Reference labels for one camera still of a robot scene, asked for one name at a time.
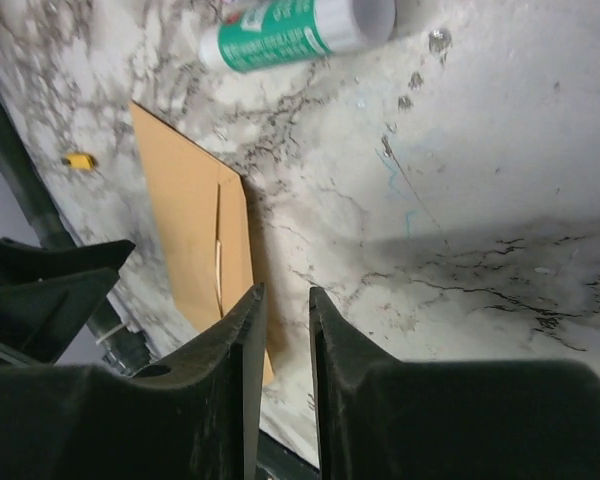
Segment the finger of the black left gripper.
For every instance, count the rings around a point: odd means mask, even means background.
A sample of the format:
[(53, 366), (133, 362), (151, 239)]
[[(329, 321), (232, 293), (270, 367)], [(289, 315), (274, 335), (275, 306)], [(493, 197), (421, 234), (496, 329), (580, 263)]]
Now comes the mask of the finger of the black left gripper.
[(118, 272), (136, 245), (117, 240), (90, 246), (51, 249), (0, 239), (0, 285), (19, 285), (83, 272)]

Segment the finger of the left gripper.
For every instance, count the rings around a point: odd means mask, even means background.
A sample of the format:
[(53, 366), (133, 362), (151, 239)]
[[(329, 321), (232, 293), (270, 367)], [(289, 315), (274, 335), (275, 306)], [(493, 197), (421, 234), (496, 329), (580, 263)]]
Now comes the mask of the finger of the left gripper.
[(53, 364), (118, 281), (96, 269), (0, 286), (0, 364)]

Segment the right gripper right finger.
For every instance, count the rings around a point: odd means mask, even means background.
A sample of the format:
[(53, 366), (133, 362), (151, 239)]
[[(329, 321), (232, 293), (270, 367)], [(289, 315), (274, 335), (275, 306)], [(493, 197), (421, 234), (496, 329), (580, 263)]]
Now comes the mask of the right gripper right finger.
[(600, 377), (568, 360), (403, 362), (309, 293), (324, 479), (600, 479)]

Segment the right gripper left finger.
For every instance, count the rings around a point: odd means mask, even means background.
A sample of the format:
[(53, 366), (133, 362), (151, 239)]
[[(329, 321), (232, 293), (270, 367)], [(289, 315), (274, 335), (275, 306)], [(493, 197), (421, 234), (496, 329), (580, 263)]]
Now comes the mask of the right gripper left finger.
[(266, 289), (133, 377), (0, 367), (0, 479), (252, 479)]

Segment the brown paper envelope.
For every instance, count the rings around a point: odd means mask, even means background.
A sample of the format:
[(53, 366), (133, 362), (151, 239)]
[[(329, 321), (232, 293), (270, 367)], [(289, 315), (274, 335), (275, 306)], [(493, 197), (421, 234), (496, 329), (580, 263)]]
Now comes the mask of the brown paper envelope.
[(254, 283), (242, 180), (139, 104), (130, 111), (171, 295), (202, 333)]

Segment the white green glue stick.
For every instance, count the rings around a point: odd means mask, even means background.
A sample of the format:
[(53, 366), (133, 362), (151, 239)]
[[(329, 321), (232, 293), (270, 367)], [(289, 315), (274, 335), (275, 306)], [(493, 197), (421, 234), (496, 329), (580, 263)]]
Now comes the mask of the white green glue stick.
[(199, 43), (211, 70), (238, 73), (277, 67), (385, 44), (394, 29), (394, 1), (263, 1), (237, 10)]

